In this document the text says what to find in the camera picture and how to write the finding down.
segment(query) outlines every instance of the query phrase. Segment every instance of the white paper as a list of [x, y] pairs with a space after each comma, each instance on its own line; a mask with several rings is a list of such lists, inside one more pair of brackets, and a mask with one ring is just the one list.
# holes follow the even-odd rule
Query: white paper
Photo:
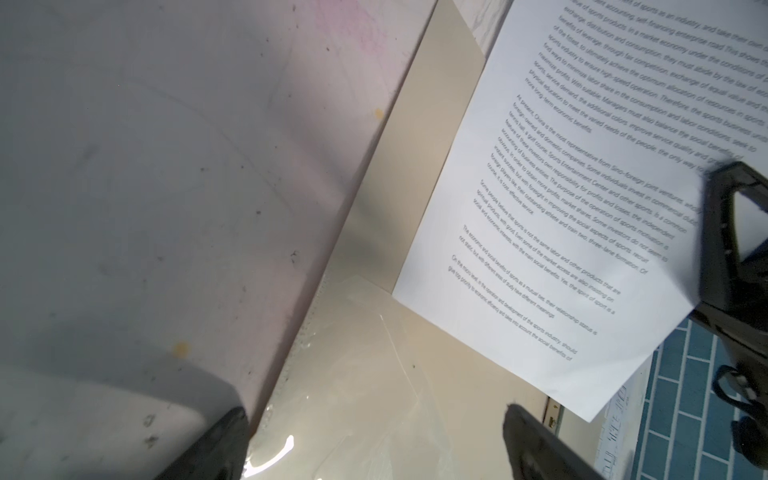
[[515, 0], [395, 298], [592, 420], [697, 302], [706, 172], [768, 174], [765, 25], [752, 0]]
[[651, 358], [619, 388], [605, 409], [592, 466], [606, 478], [629, 478], [643, 416]]

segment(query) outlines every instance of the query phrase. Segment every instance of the cardboard sheet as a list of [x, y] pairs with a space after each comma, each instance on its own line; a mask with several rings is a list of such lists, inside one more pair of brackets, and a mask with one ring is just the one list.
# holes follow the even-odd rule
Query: cardboard sheet
[[505, 407], [547, 397], [389, 295], [484, 63], [439, 0], [251, 441], [258, 478], [511, 478]]

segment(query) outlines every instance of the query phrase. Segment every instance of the white surface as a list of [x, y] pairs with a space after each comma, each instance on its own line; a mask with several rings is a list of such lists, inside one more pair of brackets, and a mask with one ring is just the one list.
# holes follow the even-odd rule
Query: white surface
[[[660, 55], [674, 54], [677, 58], [683, 58], [681, 55], [685, 54], [686, 62], [692, 62], [691, 59], [697, 58], [686, 53], [695, 51], [694, 47], [698, 50], [704, 48], [696, 42], [685, 40], [687, 42], [685, 51], [678, 54], [670, 47], [663, 46], [663, 42], [658, 37], [644, 38], [641, 35], [632, 34], [631, 29], [634, 27], [635, 31], [662, 35], [661, 32], [664, 30], [653, 26], [659, 25], [660, 22], [661, 25], [674, 26], [674, 32], [682, 31], [687, 35], [695, 34], [705, 37], [715, 45], [738, 47], [738, 51], [748, 51], [753, 57], [762, 58], [765, 62], [764, 65], [750, 63], [750, 68], [756, 71], [757, 75], [755, 78], [747, 77], [724, 66], [725, 60], [742, 61], [741, 57], [729, 53], [728, 50], [720, 53], [720, 49], [707, 46], [704, 57], [714, 55], [722, 58], [723, 66], [717, 67], [707, 63], [708, 60], [697, 60], [694, 62], [695, 65], [704, 65], [720, 71], [725, 76], [740, 79], [747, 85], [754, 87], [759, 85], [763, 89], [766, 84], [765, 74], [768, 72], [768, 53], [763, 52], [763, 46], [768, 45], [764, 28], [765, 21], [768, 19], [766, 5], [736, 2], [723, 6], [718, 2], [710, 2], [704, 8], [700, 2], [678, 2], [674, 6], [672, 17], [664, 16], [664, 20], [661, 21], [657, 13], [652, 14], [648, 10], [641, 9], [647, 5], [655, 5], [663, 11], [667, 8], [665, 2], [635, 2], [633, 5], [619, 1], [608, 2], [607, 6], [612, 6], [613, 9], [601, 6], [601, 3], [581, 3], [572, 0], [519, 0], [512, 5], [462, 126], [456, 135], [435, 193], [432, 195], [393, 292], [396, 299], [419, 315], [530, 382], [558, 400], [566, 409], [570, 409], [588, 421], [594, 418], [622, 383], [637, 370], [656, 345], [697, 302], [698, 226], [685, 223], [683, 218], [677, 219], [673, 214], [656, 207], [658, 204], [652, 204], [652, 201], [661, 199], [674, 203], [674, 200], [662, 196], [661, 193], [653, 193], [654, 190], [646, 188], [645, 182], [637, 184], [634, 178], [644, 179], [649, 184], [657, 186], [659, 191], [674, 192], [675, 196], [683, 199], [680, 205], [674, 205], [684, 213], [697, 218], [693, 213], [694, 209], [684, 207], [684, 203], [701, 205], [700, 192], [703, 179], [700, 175], [704, 171], [714, 169], [717, 162], [722, 164], [727, 161], [728, 156], [719, 154], [709, 147], [700, 147], [690, 138], [679, 134], [674, 134], [676, 140], [670, 140], [670, 142], [680, 142], [696, 148], [686, 154], [680, 149], [668, 147], [656, 140], [658, 150], [661, 147], [668, 149], [671, 154], [683, 155], [682, 161], [676, 163], [671, 155], [663, 157], [658, 152], [654, 153], [640, 146], [639, 143], [626, 140], [630, 138], [627, 136], [629, 132], [641, 140], [654, 143], [650, 137], [640, 133], [638, 128], [631, 129], [631, 125], [635, 122], [640, 123], [642, 128], [650, 130], [651, 134], [662, 134], [665, 137], [673, 134], [658, 127], [658, 121], [671, 124], [678, 130], [689, 130], [690, 137], [696, 134], [697, 130], [680, 121], [668, 119], [665, 114], [651, 113], [649, 110], [642, 111], [642, 114], [650, 115], [649, 124], [640, 119], [634, 120], [629, 114], [621, 111], [612, 111], [614, 115], [611, 117], [612, 120], [607, 119], [599, 114], [599, 111], [588, 107], [589, 101], [599, 103], [603, 108], [609, 108], [606, 106], [608, 104], [602, 101], [605, 98], [614, 103], [629, 105], [630, 108], [634, 108], [639, 103], [630, 101], [629, 98], [635, 98], [631, 95], [624, 100], [618, 93], [607, 93], [602, 87], [594, 86], [593, 82], [586, 78], [581, 80], [574, 73], [573, 68], [567, 65], [569, 62], [576, 64], [576, 69], [581, 69], [585, 77], [599, 76], [603, 81], [608, 82], [609, 88], [616, 88], [622, 92], [629, 91], [635, 96], [645, 95], [637, 93], [639, 90], [635, 86], [649, 88], [651, 94], [654, 94], [655, 89], [673, 97], [672, 100], [684, 99], [684, 103], [688, 105], [703, 108], [705, 112], [717, 113], [726, 121], [735, 121], [740, 126], [746, 125], [753, 131], [763, 134], [764, 127], [748, 123], [749, 115], [742, 114], [743, 118], [736, 118], [735, 115], [729, 117], [720, 110], [708, 108], [703, 102], [694, 103], [681, 94], [662, 90], [653, 85], [649, 87], [641, 74], [633, 76], [631, 73], [623, 73], [613, 64], [609, 67], [607, 65], [609, 58], [605, 58], [605, 64], [603, 64], [599, 59], [596, 60], [595, 58], [598, 57], [591, 52], [592, 48], [595, 48], [598, 52], [603, 52], [603, 55], [609, 55], [605, 53], [609, 51], [602, 45], [613, 45], [614, 50], [617, 50], [616, 45], [620, 45], [621, 51], [631, 52], [634, 58], [625, 58], [623, 53], [621, 55], [610, 53], [610, 56], [616, 63], [623, 65], [627, 72], [635, 68], [646, 73], [650, 72], [654, 78], [660, 78], [667, 84], [676, 84], [680, 89], [679, 76], [673, 77], [656, 73], [648, 67], [638, 67], [639, 64], [635, 60], [639, 58], [647, 63], [649, 60], [656, 63], [665, 61], [664, 67], [669, 72], [684, 74], [686, 78], [692, 78], [701, 84], [711, 83], [721, 89], [729, 88], [739, 96], [746, 97], [748, 101], [756, 102], [758, 106], [764, 103], [764, 100], [754, 93], [755, 88], [751, 90], [738, 88], [725, 83], [723, 79], [717, 80], [711, 75], [706, 76], [693, 69], [688, 70], [679, 60], [673, 63], [663, 58], [655, 59], [650, 54], [646, 55], [642, 50], [630, 46], [631, 43], [635, 43], [640, 48], [652, 48], [663, 52]], [[587, 13], [586, 8], [593, 8], [594, 13]], [[649, 15], [655, 15], [651, 19], [654, 22], [647, 20]], [[762, 43], [756, 47], [747, 46], [746, 43], [741, 44], [735, 39], [723, 39], [718, 34], [686, 26], [680, 20], [675, 20], [675, 15], [682, 20], [696, 19], [701, 24], [712, 22], [726, 31], [738, 32], [739, 35]], [[614, 23], [598, 21], [598, 18], [609, 18]], [[642, 18], [646, 19], [645, 23], [641, 22]], [[608, 30], [615, 39], [607, 41], [606, 37], [599, 36], [598, 40], [603, 43], [594, 44], [595, 37], [592, 35], [601, 34], [589, 27], [588, 22], [593, 25], [595, 22], [600, 22], [600, 25], [603, 25], [601, 28]], [[626, 40], [626, 45], [618, 43], [619, 38], [628, 35], [630, 37]], [[669, 41], [670, 38], [677, 44], [683, 41], [679, 35], [673, 36], [668, 33], [663, 35], [666, 35], [667, 39], [662, 39], [664, 41]], [[548, 54], [547, 48], [554, 53]], [[547, 60], [541, 59], [539, 52], [544, 52], [546, 55], [542, 54], [542, 56]], [[569, 52], [575, 55], [574, 59], [571, 60], [568, 57]], [[553, 65], [553, 62], [557, 62], [558, 65], [550, 67], [546, 64], [547, 61]], [[600, 73], [589, 69], [590, 62], [599, 63], [600, 66], [595, 68]], [[583, 81], [584, 87], [571, 83], [571, 78]], [[629, 85], [617, 83], [614, 78], [624, 80], [630, 78], [632, 89]], [[568, 97], [568, 91], [561, 89], [563, 86], [567, 86], [570, 91], [578, 92], [576, 95], [580, 98]], [[601, 98], [595, 100], [587, 86], [599, 90], [600, 93], [596, 95]], [[558, 96], [566, 100], [556, 99], [553, 94], [547, 93], [546, 88], [551, 92], [560, 92]], [[768, 109], [761, 111], [758, 107], [750, 106], [749, 103], [739, 103], [724, 95], [717, 96], [693, 82], [688, 88], [699, 88], [694, 91], [700, 94], [702, 99], [708, 98], [707, 95], [716, 95], [715, 99], [721, 104], [746, 111], [758, 117], [763, 125], [768, 124]], [[663, 102], [661, 96], [658, 98], [642, 96], [642, 98], [643, 102], [652, 104], [656, 108], [663, 108], [675, 114], [682, 113], [709, 129], [717, 128], [721, 131], [725, 129], [734, 139], [752, 144], [755, 147], [755, 153], [750, 153], [746, 148], [735, 144], [726, 143], [725, 145], [734, 154], [747, 155], [747, 160], [756, 169], [764, 173], [768, 172], [767, 143], [761, 143], [749, 135], [742, 135], [728, 129], [726, 121], [721, 120], [720, 123], [715, 123], [694, 114], [692, 110], [684, 111], [674, 107]], [[554, 108], [558, 105], [565, 112], [572, 114], [574, 120], [568, 120], [556, 113]], [[583, 115], [574, 113], [571, 107], [581, 110]], [[629, 118], [631, 124], [627, 122], [626, 127], [619, 124], [614, 118], [617, 116], [616, 113], [621, 114], [618, 115], [620, 118]], [[612, 126], [614, 129], [619, 127], [617, 132], [623, 132], [622, 137], [618, 133], [605, 130], [599, 124], [592, 123], [588, 120], [590, 115], [603, 119], [607, 126]], [[579, 126], [580, 123], [591, 125], [591, 129], [582, 129]], [[501, 140], [504, 129], [511, 137], [506, 140], [506, 146], [505, 141]], [[716, 138], [711, 140], [714, 140], [715, 144], [723, 145], [723, 142]], [[572, 147], [571, 142], [582, 150]], [[532, 150], [529, 152], [525, 146], [526, 143], [531, 145]], [[562, 151], [552, 147], [553, 144], [558, 144]], [[502, 149], [507, 147], [509, 150], [504, 153]], [[583, 151], [590, 152], [594, 156], [589, 157], [582, 153]], [[693, 156], [694, 151], [708, 155], [710, 161], [707, 161], [707, 157]], [[528, 160], [524, 160], [520, 152], [527, 152], [525, 155]], [[566, 157], [565, 152], [569, 152], [571, 157]], [[507, 167], [502, 163], [505, 159], [509, 162]], [[607, 161], [608, 167], [601, 164], [601, 161]], [[572, 171], [586, 174], [587, 179], [571, 173], [566, 169], [566, 165]], [[614, 186], [606, 172], [614, 179], [618, 178], [625, 182], [624, 187]], [[580, 190], [570, 185], [563, 175], [578, 180], [574, 180], [574, 183], [580, 184]], [[503, 187], [505, 183], [511, 192], [526, 199], [521, 200], [526, 204], [525, 208], [516, 203], [512, 195], [505, 191]], [[606, 186], [604, 190], [600, 190], [600, 187], [595, 186], [596, 184]], [[644, 201], [640, 202], [626, 184], [642, 190], [641, 198]], [[569, 188], [574, 188], [576, 193], [570, 193], [569, 196]], [[604, 203], [604, 201], [608, 202], [608, 199], [613, 199], [610, 189], [618, 191], [616, 203], [619, 203], [620, 194], [624, 197], [630, 195], [632, 199], [637, 200], [636, 204], [649, 205], [655, 211], [649, 210], [650, 213], [646, 217], [637, 215], [632, 217], [629, 212], [618, 213], [618, 210], [613, 210], [613, 204]], [[560, 200], [560, 197], [554, 197], [551, 191], [571, 203]], [[529, 198], [535, 198], [546, 208], [542, 207], [541, 211], [538, 210], [533, 201], [528, 200]], [[559, 211], [564, 212], [565, 216], [549, 207], [548, 200], [553, 199]], [[592, 220], [586, 224], [586, 219], [590, 217], [579, 213], [576, 206], [583, 207], [592, 212], [595, 217], [603, 219], [600, 214], [595, 213], [596, 210], [592, 210], [592, 207], [595, 207], [594, 204], [616, 213], [611, 215], [611, 220], [608, 221], [613, 222], [617, 229], [633, 233], [634, 237], [643, 240], [639, 242], [640, 245], [635, 246], [634, 243], [629, 243], [629, 240], [610, 230], [608, 225], [598, 226]], [[555, 212], [554, 216], [559, 217], [558, 220], [552, 220], [551, 212]], [[658, 257], [646, 253], [647, 249], [640, 248], [643, 242], [650, 245], [654, 245], [653, 243], [647, 242], [644, 237], [634, 234], [635, 230], [622, 227], [616, 221], [626, 220], [632, 228], [645, 228], [654, 232], [645, 227], [645, 223], [641, 220], [647, 221], [650, 218], [666, 226], [665, 223], [661, 223], [664, 217], [671, 217], [678, 223], [686, 225], [687, 230], [683, 233], [674, 230], [675, 235], [672, 240], [661, 237], [669, 246], [669, 250], [656, 247], [655, 250], [660, 251], [657, 254]], [[498, 226], [494, 227], [489, 220]], [[614, 253], [621, 253], [639, 265], [632, 267], [619, 260], [618, 255], [614, 257], [613, 253], [605, 253], [603, 247], [595, 248], [587, 242], [587, 237], [584, 237], [585, 240], [577, 237], [574, 229], [577, 226], [576, 220], [583, 220], [582, 223], [586, 228], [597, 227], [605, 237], [603, 241], [589, 233], [589, 230], [583, 230], [587, 235], [592, 235], [590, 241], [597, 239], [604, 247], [610, 247]], [[564, 222], [572, 224], [570, 231], [562, 226]], [[502, 232], [505, 232], [508, 239], [502, 236]], [[632, 245], [629, 250], [634, 253], [619, 250], [617, 247], [619, 243]], [[645, 260], [636, 260], [640, 257], [645, 257]], [[662, 261], [664, 257], [669, 258], [668, 263], [665, 263], [666, 259]], [[570, 270], [570, 273], [566, 273], [566, 270], [556, 267], [555, 264]], [[591, 272], [592, 276], [582, 273], [582, 269]], [[594, 290], [582, 286], [580, 281], [602, 290], [605, 297], [596, 295]], [[585, 290], [583, 296], [579, 289]], [[513, 293], [512, 290], [517, 290], [519, 293]], [[542, 313], [542, 309], [548, 310], [549, 313]], [[568, 312], [570, 318], [564, 315], [563, 311]]]
[[[502, 4], [459, 3], [486, 51]], [[0, 477], [258, 417], [431, 8], [0, 5]]]
[[651, 358], [648, 357], [606, 406], [593, 465], [607, 480], [619, 480], [631, 475], [650, 362]]

